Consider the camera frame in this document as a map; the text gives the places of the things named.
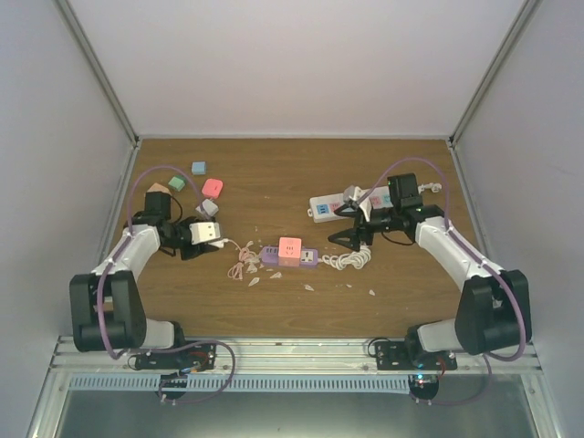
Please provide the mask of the blue charger plug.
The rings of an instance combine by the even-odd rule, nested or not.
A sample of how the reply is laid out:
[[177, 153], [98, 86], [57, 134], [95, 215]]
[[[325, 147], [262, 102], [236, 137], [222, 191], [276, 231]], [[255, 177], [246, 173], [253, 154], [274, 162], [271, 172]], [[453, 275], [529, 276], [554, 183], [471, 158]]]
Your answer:
[[193, 162], [191, 166], [192, 175], [205, 175], [207, 170], [206, 162]]

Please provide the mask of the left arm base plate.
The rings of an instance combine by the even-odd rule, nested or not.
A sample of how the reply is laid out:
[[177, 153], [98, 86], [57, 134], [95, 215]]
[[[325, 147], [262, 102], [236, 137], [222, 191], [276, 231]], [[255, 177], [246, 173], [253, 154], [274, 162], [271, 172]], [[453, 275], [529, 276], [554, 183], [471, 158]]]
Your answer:
[[204, 343], [173, 353], [140, 353], [129, 357], [132, 370], [203, 371], [214, 367], [216, 346]]

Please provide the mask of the beige dragon socket cube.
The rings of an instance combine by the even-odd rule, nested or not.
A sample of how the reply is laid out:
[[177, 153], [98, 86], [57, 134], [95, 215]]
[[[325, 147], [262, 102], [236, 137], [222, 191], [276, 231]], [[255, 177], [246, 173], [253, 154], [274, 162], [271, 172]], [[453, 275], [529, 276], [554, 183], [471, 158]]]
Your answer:
[[151, 185], [148, 190], [148, 193], [167, 193], [169, 195], [171, 195], [171, 191], [169, 190], [168, 187], [159, 184], [159, 183], [154, 183], [153, 185]]

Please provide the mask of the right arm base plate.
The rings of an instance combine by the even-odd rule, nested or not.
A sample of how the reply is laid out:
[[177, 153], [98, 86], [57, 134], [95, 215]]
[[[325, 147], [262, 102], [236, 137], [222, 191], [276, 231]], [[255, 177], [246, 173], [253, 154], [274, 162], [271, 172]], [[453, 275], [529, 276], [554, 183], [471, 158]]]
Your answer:
[[456, 357], [447, 351], [425, 352], [408, 340], [371, 339], [366, 353], [378, 370], [442, 371], [458, 368]]

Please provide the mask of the white usb charger block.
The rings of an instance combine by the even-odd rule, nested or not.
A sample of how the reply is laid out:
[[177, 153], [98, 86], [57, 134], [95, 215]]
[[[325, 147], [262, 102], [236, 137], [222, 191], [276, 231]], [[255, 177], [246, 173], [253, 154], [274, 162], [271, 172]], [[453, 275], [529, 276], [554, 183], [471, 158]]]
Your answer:
[[207, 245], [212, 246], [217, 249], [223, 249], [224, 246], [229, 242], [228, 238], [218, 239], [212, 242], [207, 243]]

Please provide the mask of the white power strip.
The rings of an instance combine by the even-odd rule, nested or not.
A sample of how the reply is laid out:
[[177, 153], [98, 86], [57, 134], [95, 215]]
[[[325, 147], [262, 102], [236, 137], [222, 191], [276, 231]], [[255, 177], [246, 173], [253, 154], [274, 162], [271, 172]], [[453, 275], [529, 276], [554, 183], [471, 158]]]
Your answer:
[[[387, 187], [376, 188], [369, 195], [369, 200], [374, 209], [392, 207]], [[342, 205], [342, 193], [311, 197], [308, 200], [307, 214], [316, 224], [341, 220], [342, 217], [334, 214], [334, 211]]]

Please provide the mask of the green charger plug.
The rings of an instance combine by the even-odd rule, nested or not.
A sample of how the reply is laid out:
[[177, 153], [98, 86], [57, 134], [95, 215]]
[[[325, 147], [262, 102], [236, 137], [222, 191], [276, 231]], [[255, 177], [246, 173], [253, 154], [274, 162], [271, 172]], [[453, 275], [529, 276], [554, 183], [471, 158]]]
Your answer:
[[168, 184], [175, 192], [180, 192], [186, 186], [186, 181], [183, 177], [175, 175], [169, 180]]

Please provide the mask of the purple adapter cube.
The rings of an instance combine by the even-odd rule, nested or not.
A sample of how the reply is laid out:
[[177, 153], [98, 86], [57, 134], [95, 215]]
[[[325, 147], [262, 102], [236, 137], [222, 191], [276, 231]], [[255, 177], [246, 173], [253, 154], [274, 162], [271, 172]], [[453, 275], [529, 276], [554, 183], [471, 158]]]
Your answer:
[[315, 268], [318, 264], [318, 250], [312, 248], [302, 248], [298, 263], [281, 262], [278, 256], [276, 246], [265, 246], [260, 253], [261, 263], [265, 266], [282, 266], [282, 267], [302, 267]]

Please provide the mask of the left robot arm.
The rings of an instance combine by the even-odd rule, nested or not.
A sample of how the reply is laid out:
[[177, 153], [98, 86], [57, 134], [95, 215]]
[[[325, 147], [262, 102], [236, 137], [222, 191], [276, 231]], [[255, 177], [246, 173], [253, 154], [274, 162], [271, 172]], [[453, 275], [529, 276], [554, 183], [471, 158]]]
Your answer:
[[173, 197], [145, 194], [144, 208], [125, 224], [111, 253], [88, 274], [72, 277], [69, 298], [73, 339], [78, 351], [107, 351], [114, 357], [131, 349], [156, 349], [169, 369], [181, 367], [188, 347], [180, 325], [146, 317], [138, 279], [149, 260], [162, 251], [186, 261], [218, 249], [220, 225], [213, 217], [172, 219]]

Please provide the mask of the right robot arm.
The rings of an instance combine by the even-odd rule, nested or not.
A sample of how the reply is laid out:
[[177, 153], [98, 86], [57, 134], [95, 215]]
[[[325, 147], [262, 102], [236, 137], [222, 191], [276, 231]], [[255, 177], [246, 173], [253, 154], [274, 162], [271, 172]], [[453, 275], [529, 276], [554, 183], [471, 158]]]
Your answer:
[[[423, 370], [437, 353], [447, 351], [519, 359], [531, 337], [526, 276], [489, 260], [457, 231], [445, 210], [424, 203], [414, 174], [390, 177], [388, 190], [391, 206], [376, 208], [369, 192], [358, 186], [346, 189], [334, 214], [352, 218], [353, 225], [328, 239], [356, 255], [372, 245], [376, 234], [401, 232], [458, 286], [461, 296], [453, 319], [409, 328], [403, 349], [408, 365]], [[514, 354], [499, 354], [510, 347], [516, 348]]]

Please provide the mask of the pink adapter with blue plug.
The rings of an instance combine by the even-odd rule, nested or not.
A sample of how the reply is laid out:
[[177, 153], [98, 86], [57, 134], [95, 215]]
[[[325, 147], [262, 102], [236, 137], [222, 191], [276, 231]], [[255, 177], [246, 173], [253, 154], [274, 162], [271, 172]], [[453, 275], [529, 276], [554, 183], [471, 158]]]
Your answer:
[[282, 236], [278, 242], [278, 265], [299, 267], [302, 253], [302, 240], [297, 237]]

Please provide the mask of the white charger plug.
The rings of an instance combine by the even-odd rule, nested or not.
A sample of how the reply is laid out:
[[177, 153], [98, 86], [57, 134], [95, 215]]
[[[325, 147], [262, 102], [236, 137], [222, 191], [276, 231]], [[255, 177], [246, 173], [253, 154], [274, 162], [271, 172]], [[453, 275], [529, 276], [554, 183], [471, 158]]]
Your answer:
[[217, 215], [219, 207], [211, 199], [204, 199], [196, 208], [195, 211], [206, 218], [213, 218]]

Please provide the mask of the pink charger plug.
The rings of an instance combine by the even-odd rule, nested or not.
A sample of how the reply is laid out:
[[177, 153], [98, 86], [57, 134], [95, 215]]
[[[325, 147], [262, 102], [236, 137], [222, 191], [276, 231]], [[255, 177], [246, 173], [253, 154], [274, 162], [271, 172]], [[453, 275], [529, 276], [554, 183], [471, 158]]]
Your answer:
[[215, 178], [208, 178], [204, 182], [201, 192], [205, 198], [217, 199], [220, 196], [223, 188], [224, 188], [223, 181]]

